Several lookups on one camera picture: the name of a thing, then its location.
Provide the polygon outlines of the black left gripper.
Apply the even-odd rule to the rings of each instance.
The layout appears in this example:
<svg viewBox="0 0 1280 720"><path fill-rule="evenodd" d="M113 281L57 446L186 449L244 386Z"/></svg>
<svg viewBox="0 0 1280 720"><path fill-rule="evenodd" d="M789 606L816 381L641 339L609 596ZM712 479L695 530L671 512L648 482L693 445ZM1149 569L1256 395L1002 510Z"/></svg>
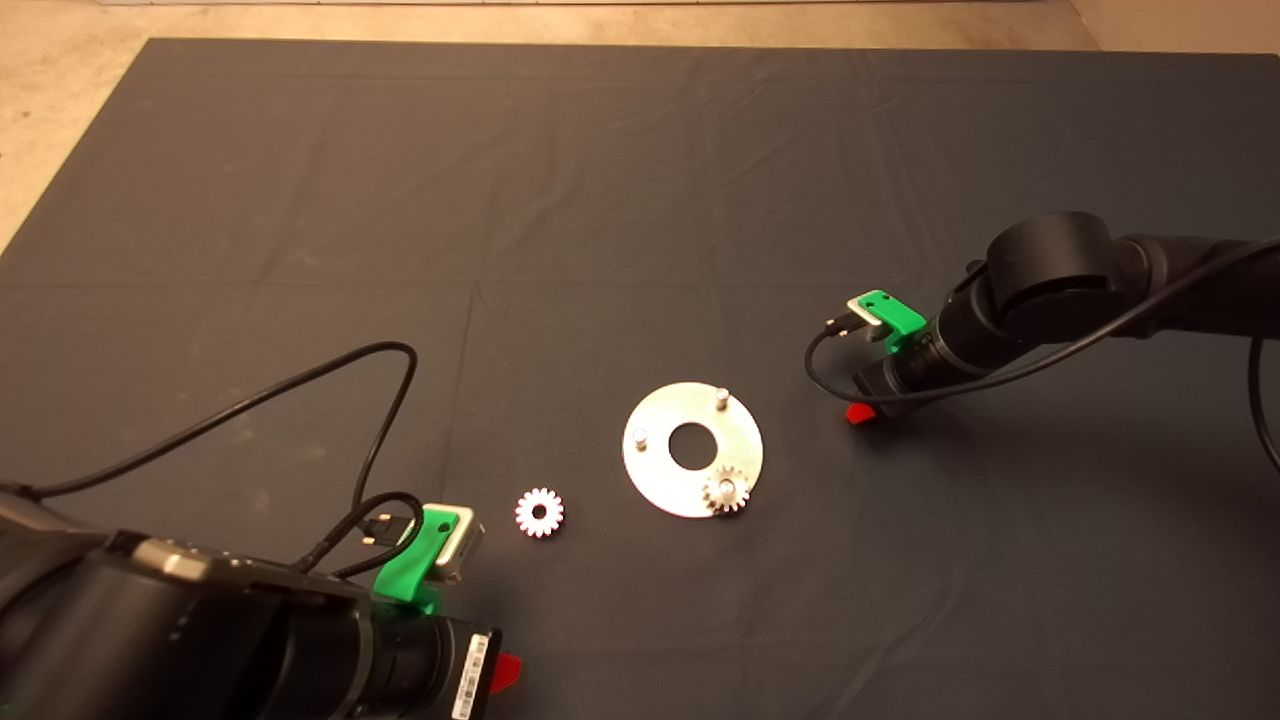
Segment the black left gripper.
<svg viewBox="0 0 1280 720"><path fill-rule="evenodd" d="M500 652L500 628L456 618L430 618L434 651L420 698L421 719L484 719L489 696L521 678L524 660Z"/></svg>

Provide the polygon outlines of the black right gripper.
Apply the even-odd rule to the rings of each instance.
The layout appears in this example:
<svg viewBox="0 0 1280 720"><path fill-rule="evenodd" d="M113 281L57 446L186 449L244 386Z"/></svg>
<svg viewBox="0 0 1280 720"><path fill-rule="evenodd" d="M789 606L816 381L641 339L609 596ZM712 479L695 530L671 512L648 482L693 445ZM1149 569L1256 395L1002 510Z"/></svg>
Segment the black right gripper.
<svg viewBox="0 0 1280 720"><path fill-rule="evenodd" d="M892 369L892 357L878 357L852 375L852 383L863 397L899 397L909 391L901 387ZM899 419L916 411L914 401L869 404L850 402L845 409L845 419L852 427L865 425L876 419Z"/></svg>

